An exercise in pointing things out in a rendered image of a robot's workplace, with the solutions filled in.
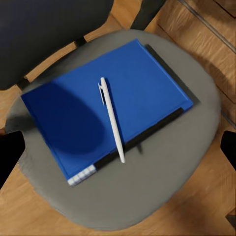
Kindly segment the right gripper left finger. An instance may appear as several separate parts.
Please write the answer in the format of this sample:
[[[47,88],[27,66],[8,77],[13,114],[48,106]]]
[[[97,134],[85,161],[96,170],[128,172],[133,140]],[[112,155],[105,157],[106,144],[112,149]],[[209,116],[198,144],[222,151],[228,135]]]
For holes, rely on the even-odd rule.
[[[0,136],[0,189],[25,151],[25,140],[21,131]]]

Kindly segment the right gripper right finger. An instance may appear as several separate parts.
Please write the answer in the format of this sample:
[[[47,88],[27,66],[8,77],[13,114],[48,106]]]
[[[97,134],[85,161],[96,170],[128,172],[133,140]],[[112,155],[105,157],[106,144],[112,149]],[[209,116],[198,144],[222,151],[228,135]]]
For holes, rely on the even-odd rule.
[[[236,170],[236,132],[225,131],[220,147]]]

